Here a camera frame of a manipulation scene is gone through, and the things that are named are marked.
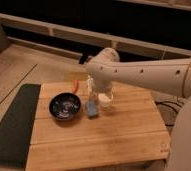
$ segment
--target wooden table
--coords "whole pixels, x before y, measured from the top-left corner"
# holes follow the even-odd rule
[[[167,157],[170,137],[148,90],[114,83],[112,107],[98,107],[99,117],[88,119],[87,86],[80,82],[79,115],[69,122],[56,121],[49,102],[72,86],[42,84],[26,170],[76,170]]]

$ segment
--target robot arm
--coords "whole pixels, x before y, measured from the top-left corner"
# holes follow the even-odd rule
[[[191,95],[191,58],[127,63],[118,59],[114,49],[105,48],[88,62],[87,72],[98,92],[118,81],[180,97]]]
[[[111,81],[189,97],[172,132],[172,152],[164,171],[191,170],[191,58],[119,63],[114,49],[106,48],[87,64],[94,90],[106,92]]]

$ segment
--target floor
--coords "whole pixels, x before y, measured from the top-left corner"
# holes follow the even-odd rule
[[[85,66],[79,65],[77,59],[62,57],[52,53],[34,50],[31,48],[12,44],[2,54],[0,54],[0,120],[7,110],[20,86],[25,83],[47,83],[59,82],[68,79],[69,73],[85,72]],[[169,100],[178,102],[176,97],[152,91],[153,97],[158,101]],[[159,106],[161,114],[166,123],[174,122],[176,115],[170,108]],[[164,162],[157,161],[152,163],[148,169],[139,166],[123,165],[118,167],[107,167],[90,170],[105,171],[161,171]],[[19,170],[16,168],[3,168],[0,170]]]

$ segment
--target carpet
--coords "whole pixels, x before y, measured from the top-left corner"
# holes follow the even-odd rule
[[[0,165],[25,168],[40,85],[21,86],[0,122]]]

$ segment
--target blue sponge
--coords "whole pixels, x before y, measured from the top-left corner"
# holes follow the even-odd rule
[[[96,106],[96,103],[94,101],[87,101],[85,103],[85,109],[86,109],[87,116],[89,118],[93,118],[93,117],[98,116],[97,106]]]

